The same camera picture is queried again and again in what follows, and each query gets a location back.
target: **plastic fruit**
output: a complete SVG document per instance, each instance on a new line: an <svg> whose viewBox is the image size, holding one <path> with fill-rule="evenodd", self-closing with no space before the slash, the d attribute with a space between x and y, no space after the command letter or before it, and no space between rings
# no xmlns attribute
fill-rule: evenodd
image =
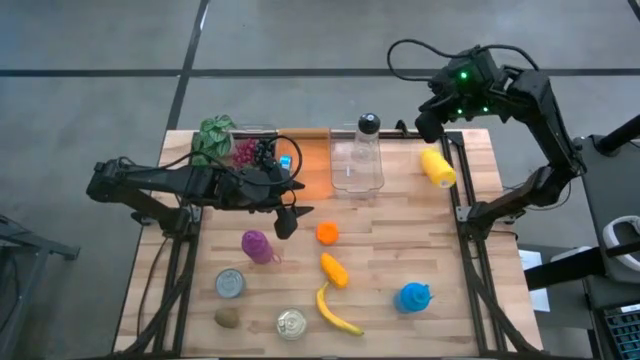
<svg viewBox="0 0 640 360"><path fill-rule="evenodd" d="M333 285L341 289L347 287L349 274L338 260L327 253L323 253L320 256L320 265Z"/></svg>
<svg viewBox="0 0 640 360"><path fill-rule="evenodd" d="M324 292L327 289L327 286L329 286L329 282L324 283L324 286L321 287L320 290L318 290L318 292L316 293L316 306L318 306L318 310L320 311L322 316L324 316L325 319L329 320L329 322L334 326L348 332L349 334L356 336L364 335L364 331L362 331L362 329L342 320L341 318L335 316L331 311L329 311L327 302L324 299Z"/></svg>
<svg viewBox="0 0 640 360"><path fill-rule="evenodd" d="M331 245L338 240L338 225L332 222L323 222L316 227L316 239L323 245Z"/></svg>

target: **metal can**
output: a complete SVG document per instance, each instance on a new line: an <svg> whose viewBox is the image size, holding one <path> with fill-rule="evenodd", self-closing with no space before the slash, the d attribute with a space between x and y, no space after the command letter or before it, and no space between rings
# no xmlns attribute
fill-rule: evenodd
<svg viewBox="0 0 640 360"><path fill-rule="evenodd" d="M298 309L286 309L276 321L278 334L285 340L298 340L307 330L307 319Z"/></svg>
<svg viewBox="0 0 640 360"><path fill-rule="evenodd" d="M244 287L244 276L236 269L222 270L216 278L216 291L223 298L240 296Z"/></svg>

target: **gray floor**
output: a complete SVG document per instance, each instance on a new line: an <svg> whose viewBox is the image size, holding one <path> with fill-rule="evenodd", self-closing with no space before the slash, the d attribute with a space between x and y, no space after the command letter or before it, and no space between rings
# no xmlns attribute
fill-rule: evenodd
<svg viewBox="0 0 640 360"><path fill-rule="evenodd" d="M2 69L181 68L199 0L64 0L0 3ZM386 48L418 37L455 52L505 42L545 68L637 67L640 22L625 0L212 0L194 68L382 68ZM509 53L501 62L522 64ZM404 48L398 65L444 61ZM640 112L640 77L554 77L572 136L603 133ZM80 245L53 259L28 318L20 359L71 359L110 350L140 229L123 206L84 194L96 161L128 155L153 164L177 79L0 78L0 213L47 237ZM242 124L331 126L366 111L384 124L412 120L429 96L393 78L191 79L179 129L228 113ZM544 163L524 126L487 127L505 185ZM529 213L521 241L595 243L584 190L562 208ZM588 355L584 333L542 329L554 354Z"/></svg>

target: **wooden table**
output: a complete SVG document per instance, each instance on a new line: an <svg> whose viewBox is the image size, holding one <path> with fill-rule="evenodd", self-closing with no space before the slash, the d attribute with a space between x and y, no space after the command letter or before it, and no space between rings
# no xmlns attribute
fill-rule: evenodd
<svg viewBox="0 0 640 360"><path fill-rule="evenodd" d="M501 194L502 186L488 131L463 133L476 196L492 200ZM188 153L192 134L169 131L160 164ZM430 185L422 173L418 153L426 146L422 140L382 141L385 185L377 197L299 202L315 206L315 210L299 219L299 228L289 240L276 238L274 214L205 209L182 355L477 355L450 195ZM154 197L176 204L169 194L155 193ZM327 220L340 228L340 240L331 247L323 247L315 239L316 225ZM267 235L282 264L255 265L244 255L240 239L249 229ZM115 350L126 348L135 338L140 298L162 241L157 227L144 229ZM500 306L525 338L542 348L513 236L492 233L487 247ZM160 302L168 249L166 246L151 282L145 323ZM339 331L316 309L316 290L326 281L319 264L324 251L334 255L350 276L346 289L328 289L328 306L336 315L362 327L363 337ZM244 274L247 289L240 298L217 296L214 281L225 268ZM411 281L429 284L435 298L423 312L400 315L392 306L392 297ZM239 310L241 325L237 329L224 329L213 321L215 310L221 307ZM285 341L276 332L275 318L289 307L300 309L308 320L307 334L298 341ZM486 308L482 314L491 339ZM173 339L173 321L175 316L169 320L169 340Z"/></svg>

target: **blue bottle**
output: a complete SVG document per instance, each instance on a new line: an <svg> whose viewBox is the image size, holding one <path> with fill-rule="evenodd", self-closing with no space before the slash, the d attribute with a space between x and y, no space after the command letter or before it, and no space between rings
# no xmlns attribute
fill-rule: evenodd
<svg viewBox="0 0 640 360"><path fill-rule="evenodd" d="M393 297L393 305L398 312L409 314L426 309L431 298L429 285L408 283Z"/></svg>

